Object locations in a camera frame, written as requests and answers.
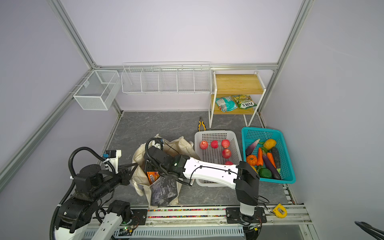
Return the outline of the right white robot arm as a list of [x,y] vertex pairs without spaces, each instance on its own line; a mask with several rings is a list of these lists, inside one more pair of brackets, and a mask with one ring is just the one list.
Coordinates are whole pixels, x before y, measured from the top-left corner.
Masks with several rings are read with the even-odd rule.
[[240,202],[235,223],[249,226],[255,220],[259,203],[260,176],[247,162],[238,165],[218,165],[195,158],[168,155],[154,146],[145,147],[145,160],[160,176],[190,186],[192,180],[218,183],[235,190]]

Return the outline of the orange Fox's candy bag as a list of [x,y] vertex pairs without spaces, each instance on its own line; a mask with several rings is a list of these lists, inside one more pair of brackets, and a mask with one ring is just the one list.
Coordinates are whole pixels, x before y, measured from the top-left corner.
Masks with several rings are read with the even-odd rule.
[[160,175],[158,172],[147,172],[147,177],[149,179],[150,185],[152,185],[159,179]]

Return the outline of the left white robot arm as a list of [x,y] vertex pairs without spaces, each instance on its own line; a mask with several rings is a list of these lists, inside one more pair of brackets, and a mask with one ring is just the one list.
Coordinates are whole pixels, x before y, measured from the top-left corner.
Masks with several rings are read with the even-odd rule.
[[[75,155],[81,151],[87,151],[98,160],[106,162],[111,171],[102,170],[100,165],[92,164],[76,173],[73,161]],[[137,163],[133,163],[115,168],[110,160],[102,158],[89,147],[74,150],[68,161],[73,180],[54,210],[49,239],[56,240],[60,228],[69,230],[69,234],[73,236],[76,230],[89,224],[93,214],[101,208],[98,201],[105,195],[113,193],[116,187],[128,186],[138,166]]]

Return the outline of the cream canvas grocery bag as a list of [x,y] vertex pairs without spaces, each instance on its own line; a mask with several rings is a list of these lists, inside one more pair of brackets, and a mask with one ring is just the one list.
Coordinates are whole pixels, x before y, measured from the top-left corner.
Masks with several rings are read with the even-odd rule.
[[[134,188],[139,196],[145,196],[145,198],[148,201],[149,208],[156,209],[160,207],[167,207],[167,206],[175,206],[179,203],[179,193],[181,190],[182,185],[179,183],[177,184],[177,195],[170,201],[166,200],[164,204],[152,204],[151,203],[151,197],[152,197],[152,189],[150,187],[149,178],[147,176],[145,169],[146,160],[144,159],[145,156],[145,145],[146,143],[143,143],[140,145],[140,147],[135,151],[134,156],[132,158],[133,163],[137,163],[139,166],[135,170],[133,174],[133,178],[131,180],[131,183],[134,185]],[[171,155],[172,157],[176,156],[177,154],[186,154],[188,156],[192,157],[198,157],[194,150],[195,144],[191,141],[187,141],[183,136],[179,137],[178,139],[175,139],[173,141],[168,141],[164,139],[163,147],[165,150],[165,153]]]

